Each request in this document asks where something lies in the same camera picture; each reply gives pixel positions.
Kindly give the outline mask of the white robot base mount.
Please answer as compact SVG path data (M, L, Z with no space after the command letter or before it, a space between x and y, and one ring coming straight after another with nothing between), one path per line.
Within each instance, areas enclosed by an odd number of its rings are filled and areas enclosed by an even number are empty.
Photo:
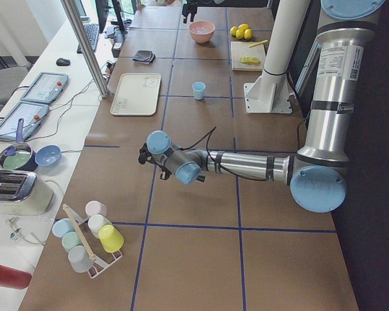
M287 71L309 4L309 0L279 2L262 74L244 84L247 113L292 113Z

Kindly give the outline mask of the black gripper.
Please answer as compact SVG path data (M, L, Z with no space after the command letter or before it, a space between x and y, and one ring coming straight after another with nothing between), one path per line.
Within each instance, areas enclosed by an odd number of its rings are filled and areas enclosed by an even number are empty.
M198 1L196 0L186 0L184 4L184 14L183 14L183 23L187 22L187 13L191 13L191 22L194 22L196 13L197 13Z
M160 179L167 179L167 177L169 176L169 170L164 166L162 165L161 163L158 163L155 159L154 159L154 156L151 154L151 156L148 158L147 160L149 163L153 164L154 166L157 166L159 167L159 169L161 170L161 174L160 174Z

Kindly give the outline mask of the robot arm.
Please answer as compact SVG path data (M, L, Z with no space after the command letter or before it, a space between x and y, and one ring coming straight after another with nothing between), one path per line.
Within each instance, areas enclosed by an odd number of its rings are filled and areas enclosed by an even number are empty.
M316 65L309 127L305 142L288 155L292 125L282 116L292 108L287 72L293 50L309 9L308 1L279 3L262 73L244 85L246 111L256 125L252 138L275 148L274 155L259 155L183 148L161 131L152 132L139 151L140 163L161 169L161 178L174 176L183 184L202 181L205 172L229 173L253 181L286 184L294 201L314 213L339 207L346 197L344 179L349 159L344 147L362 63L364 46L373 38L382 1L322 1L315 40L307 66Z

